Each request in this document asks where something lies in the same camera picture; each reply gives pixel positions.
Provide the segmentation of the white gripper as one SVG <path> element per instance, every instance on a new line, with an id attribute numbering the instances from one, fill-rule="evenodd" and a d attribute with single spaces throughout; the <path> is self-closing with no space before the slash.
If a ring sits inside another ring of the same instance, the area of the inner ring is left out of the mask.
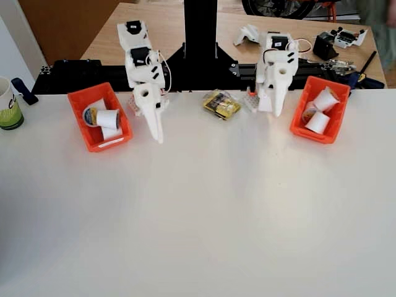
<path id="1" fill-rule="evenodd" d="M 265 110 L 279 117 L 288 89 L 298 70 L 298 43 L 289 33 L 267 32 L 264 37 L 263 63 Z M 276 88 L 282 81 L 284 88 Z"/>
<path id="2" fill-rule="evenodd" d="M 166 80 L 159 51 L 147 46 L 131 48 L 126 51 L 125 68 L 128 85 L 131 89 L 139 84 L 151 83 L 159 87 L 161 96 L 165 94 Z M 162 144 L 161 111 L 149 108 L 144 114 L 153 139 Z"/>

